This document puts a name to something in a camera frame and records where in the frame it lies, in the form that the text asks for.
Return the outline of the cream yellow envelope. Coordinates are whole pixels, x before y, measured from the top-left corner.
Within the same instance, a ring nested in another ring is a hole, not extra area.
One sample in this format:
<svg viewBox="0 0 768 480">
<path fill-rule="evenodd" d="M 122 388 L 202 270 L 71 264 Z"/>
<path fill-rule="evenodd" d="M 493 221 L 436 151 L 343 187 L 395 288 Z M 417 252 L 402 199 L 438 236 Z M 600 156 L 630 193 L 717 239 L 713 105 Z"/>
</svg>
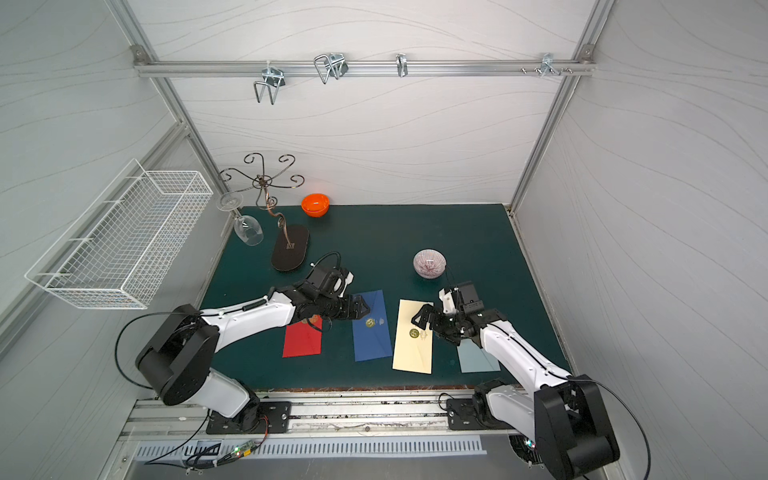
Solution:
<svg viewBox="0 0 768 480">
<path fill-rule="evenodd" d="M 405 299 L 399 301 L 392 363 L 394 370 L 432 373 L 433 333 L 412 323 L 422 306 L 431 306 L 431 303 Z"/>
</svg>

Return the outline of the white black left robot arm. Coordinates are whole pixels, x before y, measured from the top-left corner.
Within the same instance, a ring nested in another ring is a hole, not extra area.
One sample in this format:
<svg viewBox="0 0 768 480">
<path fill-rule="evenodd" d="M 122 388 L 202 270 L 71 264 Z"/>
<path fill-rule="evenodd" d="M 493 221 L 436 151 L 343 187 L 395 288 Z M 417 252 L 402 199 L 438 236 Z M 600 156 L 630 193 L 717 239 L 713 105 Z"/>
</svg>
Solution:
<svg viewBox="0 0 768 480">
<path fill-rule="evenodd" d="M 324 320 L 360 320 L 370 307 L 347 292 L 353 274 L 346 268 L 314 266 L 292 285 L 271 288 L 257 299 L 218 309 L 189 304 L 168 314 L 135 366 L 167 406 L 196 404 L 245 425 L 262 416 L 260 399 L 242 382 L 212 367 L 215 354 L 263 331 L 319 316 Z"/>
</svg>

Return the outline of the blue envelope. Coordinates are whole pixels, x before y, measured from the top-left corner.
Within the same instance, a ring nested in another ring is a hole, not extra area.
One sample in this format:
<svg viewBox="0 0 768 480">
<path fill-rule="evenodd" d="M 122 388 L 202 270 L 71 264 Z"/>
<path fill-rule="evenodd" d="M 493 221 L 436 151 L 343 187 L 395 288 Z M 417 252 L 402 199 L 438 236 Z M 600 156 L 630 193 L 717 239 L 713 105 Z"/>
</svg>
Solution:
<svg viewBox="0 0 768 480">
<path fill-rule="evenodd" d="M 370 312 L 362 319 L 352 322 L 355 361 L 392 357 L 393 345 L 383 291 L 366 292 L 361 296 L 370 307 Z"/>
</svg>

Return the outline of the light teal envelope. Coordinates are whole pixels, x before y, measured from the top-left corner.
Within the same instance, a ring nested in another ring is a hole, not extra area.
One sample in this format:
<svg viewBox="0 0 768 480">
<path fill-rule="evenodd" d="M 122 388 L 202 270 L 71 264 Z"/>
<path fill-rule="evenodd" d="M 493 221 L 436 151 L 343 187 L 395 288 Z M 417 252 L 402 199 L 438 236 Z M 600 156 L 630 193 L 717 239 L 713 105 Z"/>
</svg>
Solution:
<svg viewBox="0 0 768 480">
<path fill-rule="evenodd" d="M 464 374 L 500 371 L 497 359 L 472 341 L 463 342 L 457 347 L 457 353 Z"/>
</svg>

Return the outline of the red envelope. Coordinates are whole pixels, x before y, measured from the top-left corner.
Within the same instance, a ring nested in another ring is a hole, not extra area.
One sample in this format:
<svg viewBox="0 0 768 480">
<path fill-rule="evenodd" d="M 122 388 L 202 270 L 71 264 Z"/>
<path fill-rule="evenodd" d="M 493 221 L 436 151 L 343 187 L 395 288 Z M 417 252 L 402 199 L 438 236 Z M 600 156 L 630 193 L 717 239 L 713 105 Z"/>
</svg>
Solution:
<svg viewBox="0 0 768 480">
<path fill-rule="evenodd" d="M 285 329 L 283 358 L 320 355 L 322 353 L 323 319 L 315 315 Z"/>
</svg>

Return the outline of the pink striped glass bowl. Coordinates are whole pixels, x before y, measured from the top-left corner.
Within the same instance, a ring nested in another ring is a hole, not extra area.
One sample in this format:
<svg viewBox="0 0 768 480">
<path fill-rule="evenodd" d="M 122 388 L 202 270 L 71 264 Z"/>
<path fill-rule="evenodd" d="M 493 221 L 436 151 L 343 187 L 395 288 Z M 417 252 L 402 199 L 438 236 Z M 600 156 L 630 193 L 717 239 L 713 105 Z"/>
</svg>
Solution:
<svg viewBox="0 0 768 480">
<path fill-rule="evenodd" d="M 423 249 L 413 258 L 413 268 L 422 278 L 434 280 L 445 273 L 447 260 L 445 256 L 434 249 Z"/>
</svg>

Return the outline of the orange bowl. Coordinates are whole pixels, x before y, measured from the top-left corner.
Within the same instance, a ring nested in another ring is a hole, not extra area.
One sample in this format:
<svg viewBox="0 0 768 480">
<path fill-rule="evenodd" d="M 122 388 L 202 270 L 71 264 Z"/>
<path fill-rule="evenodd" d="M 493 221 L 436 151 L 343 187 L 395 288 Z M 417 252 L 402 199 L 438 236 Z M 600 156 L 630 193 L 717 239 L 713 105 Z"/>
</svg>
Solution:
<svg viewBox="0 0 768 480">
<path fill-rule="evenodd" d="M 307 195 L 301 202 L 303 212 L 311 218 L 320 218 L 326 215 L 330 208 L 329 198 L 320 193 Z"/>
</svg>

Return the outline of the white vented strip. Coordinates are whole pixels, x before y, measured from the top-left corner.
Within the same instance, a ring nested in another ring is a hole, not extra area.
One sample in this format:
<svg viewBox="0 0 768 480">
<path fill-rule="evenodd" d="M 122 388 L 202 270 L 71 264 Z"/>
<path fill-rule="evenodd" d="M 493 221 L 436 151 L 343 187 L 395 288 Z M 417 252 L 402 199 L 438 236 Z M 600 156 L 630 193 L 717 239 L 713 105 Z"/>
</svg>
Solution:
<svg viewBox="0 0 768 480">
<path fill-rule="evenodd" d="M 199 453 L 204 461 L 220 458 L 240 445 L 235 440 L 193 440 L 177 450 L 169 442 L 143 442 L 137 461 L 180 461 Z M 251 454 L 263 459 L 428 458 L 485 455 L 478 435 L 405 437 L 270 438 Z"/>
</svg>

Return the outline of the small green circuit board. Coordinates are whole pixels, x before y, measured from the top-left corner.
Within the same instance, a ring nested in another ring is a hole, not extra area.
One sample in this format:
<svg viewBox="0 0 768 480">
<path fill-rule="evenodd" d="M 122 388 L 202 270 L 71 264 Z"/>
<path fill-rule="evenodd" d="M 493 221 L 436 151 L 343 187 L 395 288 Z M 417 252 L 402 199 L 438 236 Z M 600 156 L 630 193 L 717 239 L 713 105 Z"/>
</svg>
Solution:
<svg viewBox="0 0 768 480">
<path fill-rule="evenodd" d="M 254 450 L 258 448 L 259 442 L 256 440 L 250 440 L 235 447 L 231 454 L 234 458 L 241 458 L 244 456 L 249 456 Z"/>
</svg>

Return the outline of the metal double hook left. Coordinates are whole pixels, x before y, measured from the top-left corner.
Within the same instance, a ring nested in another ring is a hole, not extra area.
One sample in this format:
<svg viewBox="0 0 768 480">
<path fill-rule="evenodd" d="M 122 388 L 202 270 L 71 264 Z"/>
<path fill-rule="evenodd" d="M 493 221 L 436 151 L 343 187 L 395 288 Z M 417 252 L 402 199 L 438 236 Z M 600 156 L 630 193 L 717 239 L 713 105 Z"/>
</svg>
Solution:
<svg viewBox="0 0 768 480">
<path fill-rule="evenodd" d="M 256 100 L 261 103 L 268 99 L 270 104 L 274 105 L 280 89 L 286 85 L 285 74 L 280 69 L 268 66 L 261 75 L 262 78 L 253 83 Z"/>
</svg>

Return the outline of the metal double hook middle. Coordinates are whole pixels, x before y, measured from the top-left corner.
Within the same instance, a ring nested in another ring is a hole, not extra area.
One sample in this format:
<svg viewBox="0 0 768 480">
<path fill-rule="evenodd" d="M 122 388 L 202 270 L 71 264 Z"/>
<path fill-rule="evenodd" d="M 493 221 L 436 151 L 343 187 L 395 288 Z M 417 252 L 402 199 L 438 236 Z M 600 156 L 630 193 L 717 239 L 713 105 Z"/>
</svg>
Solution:
<svg viewBox="0 0 768 480">
<path fill-rule="evenodd" d="M 323 84 L 327 84 L 331 78 L 339 80 L 349 70 L 346 58 L 342 53 L 318 55 L 313 59 L 313 65 Z"/>
</svg>

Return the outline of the small metal hook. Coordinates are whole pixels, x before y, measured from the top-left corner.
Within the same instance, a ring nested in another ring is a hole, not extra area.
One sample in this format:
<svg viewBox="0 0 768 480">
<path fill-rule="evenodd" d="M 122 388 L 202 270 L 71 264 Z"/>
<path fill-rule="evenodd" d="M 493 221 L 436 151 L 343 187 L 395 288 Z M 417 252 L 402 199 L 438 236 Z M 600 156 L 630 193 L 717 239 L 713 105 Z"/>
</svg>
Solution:
<svg viewBox="0 0 768 480">
<path fill-rule="evenodd" d="M 408 75 L 407 57 L 403 53 L 398 53 L 395 57 L 397 75 L 399 78 L 405 78 Z"/>
</svg>

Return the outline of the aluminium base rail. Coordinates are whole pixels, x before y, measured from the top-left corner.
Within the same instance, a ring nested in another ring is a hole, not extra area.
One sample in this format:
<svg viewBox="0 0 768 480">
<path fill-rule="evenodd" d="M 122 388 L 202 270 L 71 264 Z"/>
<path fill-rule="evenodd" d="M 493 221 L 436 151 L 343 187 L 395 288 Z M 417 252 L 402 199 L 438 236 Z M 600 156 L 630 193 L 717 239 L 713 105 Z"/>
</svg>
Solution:
<svg viewBox="0 0 768 480">
<path fill-rule="evenodd" d="M 470 399 L 471 389 L 271 391 L 260 394 L 266 403 L 291 404 L 288 435 L 420 435 L 449 431 L 446 402 Z M 139 400 L 118 436 L 120 440 L 177 440 L 200 427 L 207 410 L 199 405 L 166 406 L 159 400 Z"/>
</svg>

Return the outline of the metal bracket hook right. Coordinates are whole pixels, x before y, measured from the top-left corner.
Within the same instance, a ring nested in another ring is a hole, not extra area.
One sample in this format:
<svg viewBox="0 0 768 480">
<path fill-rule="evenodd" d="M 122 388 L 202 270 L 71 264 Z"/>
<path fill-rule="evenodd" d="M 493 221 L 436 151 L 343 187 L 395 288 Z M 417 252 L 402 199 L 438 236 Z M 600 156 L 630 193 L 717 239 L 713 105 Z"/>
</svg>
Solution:
<svg viewBox="0 0 768 480">
<path fill-rule="evenodd" d="M 568 63 L 557 61 L 551 53 L 544 54 L 538 65 L 531 68 L 521 67 L 520 72 L 523 75 L 537 75 L 539 77 L 547 76 L 570 76 L 573 69 Z"/>
</svg>

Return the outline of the aluminium overhead rail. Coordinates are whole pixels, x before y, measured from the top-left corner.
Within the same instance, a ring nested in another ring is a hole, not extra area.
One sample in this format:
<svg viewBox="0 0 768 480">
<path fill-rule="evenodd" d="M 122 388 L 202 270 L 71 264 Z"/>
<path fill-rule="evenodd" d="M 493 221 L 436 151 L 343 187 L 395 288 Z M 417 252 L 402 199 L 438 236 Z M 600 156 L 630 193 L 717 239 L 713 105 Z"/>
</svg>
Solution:
<svg viewBox="0 0 768 480">
<path fill-rule="evenodd" d="M 415 60 L 407 58 L 408 78 L 434 77 L 512 77 L 523 75 L 521 67 L 531 68 L 541 59 L 523 60 Z M 591 75 L 597 70 L 594 62 L 557 60 L 573 69 L 570 76 Z M 396 61 L 347 60 L 345 78 L 399 78 Z M 157 61 L 136 64 L 134 69 L 144 78 L 260 78 L 268 66 L 280 69 L 285 78 L 317 78 L 313 60 L 305 61 Z"/>
</svg>

